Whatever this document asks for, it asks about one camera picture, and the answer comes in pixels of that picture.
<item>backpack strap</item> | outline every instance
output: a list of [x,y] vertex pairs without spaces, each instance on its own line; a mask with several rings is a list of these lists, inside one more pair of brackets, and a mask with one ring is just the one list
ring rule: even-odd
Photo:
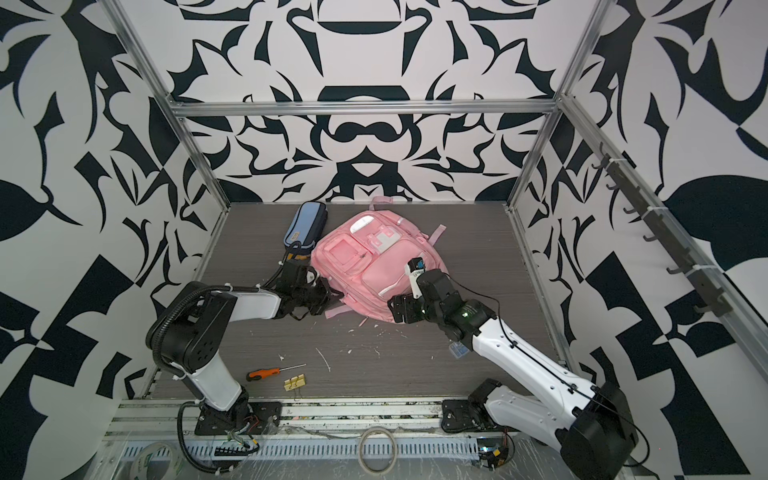
[[440,238],[443,232],[445,232],[445,225],[440,224],[440,226],[435,229],[432,235],[429,236],[429,244],[435,246],[435,243],[437,243],[437,240]]
[[352,307],[349,305],[341,305],[336,308],[332,308],[330,310],[326,310],[326,318],[331,318],[332,316],[339,315],[340,313],[344,312],[351,312]]
[[368,206],[368,210],[375,210],[377,204],[394,204],[395,199],[392,197],[384,197],[383,195],[378,195],[371,199],[371,204]]

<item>white debris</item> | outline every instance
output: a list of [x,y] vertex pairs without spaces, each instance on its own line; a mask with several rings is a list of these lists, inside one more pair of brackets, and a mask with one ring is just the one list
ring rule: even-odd
[[326,363],[326,366],[328,367],[328,371],[330,372],[331,371],[331,366],[328,365],[328,360],[326,360],[326,356],[324,356],[323,352],[320,352],[319,349],[315,348],[315,350],[317,350],[317,352],[320,354],[320,356],[322,356],[323,361]]

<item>blue pencil case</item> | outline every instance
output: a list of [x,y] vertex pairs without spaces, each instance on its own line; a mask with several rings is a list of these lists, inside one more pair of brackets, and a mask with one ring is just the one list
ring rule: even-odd
[[323,236],[326,220],[328,220],[328,210],[325,204],[321,202],[301,204],[283,239],[285,248],[290,248],[290,253],[293,255],[308,255]]

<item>white patch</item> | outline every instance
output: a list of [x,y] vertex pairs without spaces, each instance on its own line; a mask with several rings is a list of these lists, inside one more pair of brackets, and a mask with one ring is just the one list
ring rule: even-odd
[[381,164],[354,164],[353,167],[355,170],[365,175],[366,177],[370,177],[377,171],[381,170],[382,165]]

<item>orange screwdriver handle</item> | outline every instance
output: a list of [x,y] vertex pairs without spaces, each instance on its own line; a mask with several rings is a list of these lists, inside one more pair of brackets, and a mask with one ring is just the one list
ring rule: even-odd
[[252,382],[253,380],[261,380],[266,376],[277,375],[278,373],[280,373],[280,369],[257,370],[246,375],[245,380]]

